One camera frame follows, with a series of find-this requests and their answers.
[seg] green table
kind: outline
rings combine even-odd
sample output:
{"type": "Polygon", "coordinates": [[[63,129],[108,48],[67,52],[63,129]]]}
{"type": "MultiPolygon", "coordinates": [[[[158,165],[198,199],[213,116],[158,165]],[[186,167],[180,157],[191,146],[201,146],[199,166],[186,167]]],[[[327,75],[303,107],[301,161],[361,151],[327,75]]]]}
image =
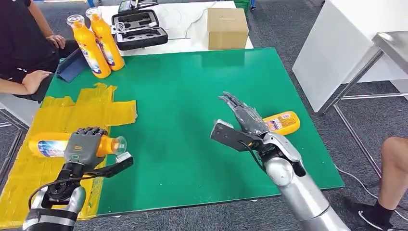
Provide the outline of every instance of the green table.
{"type": "Polygon", "coordinates": [[[106,79],[90,70],[70,84],[54,79],[47,93],[75,101],[81,88],[102,82],[117,86],[115,101],[137,100],[136,122],[111,129],[112,137],[127,139],[134,165],[104,180],[98,215],[278,195],[249,152],[210,139],[216,119],[239,128],[218,99],[223,91],[262,117],[295,111],[301,127],[287,137],[309,174],[322,189],[344,186],[275,49],[128,56],[125,62],[106,79]]]}

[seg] robotic arm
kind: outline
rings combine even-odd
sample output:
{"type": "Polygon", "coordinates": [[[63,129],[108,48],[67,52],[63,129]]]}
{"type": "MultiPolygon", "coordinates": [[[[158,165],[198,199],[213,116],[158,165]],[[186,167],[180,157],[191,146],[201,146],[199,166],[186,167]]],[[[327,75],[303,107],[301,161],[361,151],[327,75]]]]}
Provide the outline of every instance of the robotic arm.
{"type": "Polygon", "coordinates": [[[57,179],[37,189],[28,201],[30,211],[23,223],[24,231],[73,230],[86,195],[79,182],[95,177],[110,178],[133,164],[133,157],[126,152],[116,156],[115,164],[95,169],[105,158],[98,157],[97,151],[101,136],[106,134],[100,128],[81,128],[72,133],[64,151],[65,164],[57,179]],[[54,205],[65,207],[52,208],[54,205]]]}
{"type": "Polygon", "coordinates": [[[242,131],[217,120],[211,138],[239,152],[250,151],[305,231],[349,231],[305,170],[302,157],[289,140],[270,132],[259,114],[233,95],[224,92],[220,99],[232,109],[242,131]]]}

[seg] person's hand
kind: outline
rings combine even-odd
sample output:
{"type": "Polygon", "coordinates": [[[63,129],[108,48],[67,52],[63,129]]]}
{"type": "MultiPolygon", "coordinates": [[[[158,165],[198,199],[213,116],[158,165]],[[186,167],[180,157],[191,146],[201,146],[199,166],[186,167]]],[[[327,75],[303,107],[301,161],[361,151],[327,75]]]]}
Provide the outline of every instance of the person's hand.
{"type": "Polygon", "coordinates": [[[24,77],[21,84],[27,89],[28,95],[34,94],[38,90],[41,81],[51,73],[49,71],[33,71],[24,77]]]}
{"type": "Polygon", "coordinates": [[[226,102],[234,112],[243,132],[259,136],[268,131],[267,125],[254,108],[239,101],[237,97],[228,92],[224,92],[219,98],[226,102]]]}
{"type": "Polygon", "coordinates": [[[56,48],[61,48],[61,49],[65,48],[65,39],[61,35],[50,35],[46,37],[46,39],[52,44],[54,44],[56,48]]]}

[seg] sneaker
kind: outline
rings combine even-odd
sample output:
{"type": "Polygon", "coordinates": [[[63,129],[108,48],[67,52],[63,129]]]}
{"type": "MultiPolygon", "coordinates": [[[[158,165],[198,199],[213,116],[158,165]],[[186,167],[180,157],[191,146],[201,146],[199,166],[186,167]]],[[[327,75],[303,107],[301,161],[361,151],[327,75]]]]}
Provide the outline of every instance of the sneaker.
{"type": "Polygon", "coordinates": [[[345,197],[344,198],[344,205],[348,208],[354,215],[360,216],[367,224],[377,230],[388,230],[392,229],[392,224],[390,222],[386,222],[385,224],[379,224],[376,222],[376,219],[373,216],[374,214],[371,213],[372,209],[374,208],[373,205],[365,205],[361,203],[354,202],[351,198],[345,197]]]}
{"type": "Polygon", "coordinates": [[[385,224],[378,224],[377,222],[375,222],[375,219],[371,218],[371,213],[369,210],[366,210],[366,212],[364,212],[364,210],[359,210],[358,215],[361,218],[363,218],[363,220],[366,223],[368,223],[373,228],[376,228],[378,230],[388,230],[388,229],[392,229],[393,227],[390,222],[386,222],[385,224]]]}

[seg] person's arm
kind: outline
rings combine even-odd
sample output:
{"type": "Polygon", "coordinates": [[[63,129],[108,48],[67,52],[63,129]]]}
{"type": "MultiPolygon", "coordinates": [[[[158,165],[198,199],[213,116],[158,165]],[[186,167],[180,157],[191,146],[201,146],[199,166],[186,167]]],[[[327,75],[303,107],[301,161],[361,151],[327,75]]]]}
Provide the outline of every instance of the person's arm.
{"type": "Polygon", "coordinates": [[[0,92],[15,95],[29,95],[27,88],[23,84],[11,82],[1,78],[0,78],[0,92]]]}
{"type": "Polygon", "coordinates": [[[42,14],[38,6],[33,3],[33,0],[25,0],[25,1],[30,1],[27,3],[28,10],[31,12],[34,19],[36,20],[44,37],[54,35],[54,32],[51,30],[50,25],[48,24],[47,20],[45,19],[44,15],[42,14]]]}
{"type": "Polygon", "coordinates": [[[41,81],[49,74],[51,74],[49,71],[33,71],[24,77],[21,84],[0,78],[0,92],[15,95],[34,94],[38,90],[41,81]]]}
{"type": "Polygon", "coordinates": [[[50,25],[47,22],[47,19],[45,19],[44,15],[42,14],[41,10],[38,8],[36,4],[34,4],[33,0],[24,0],[25,4],[28,7],[28,10],[31,12],[33,15],[34,19],[36,20],[36,23],[38,24],[42,34],[44,37],[54,44],[56,48],[65,48],[65,39],[64,37],[60,35],[54,35],[54,32],[51,30],[50,25]]]}

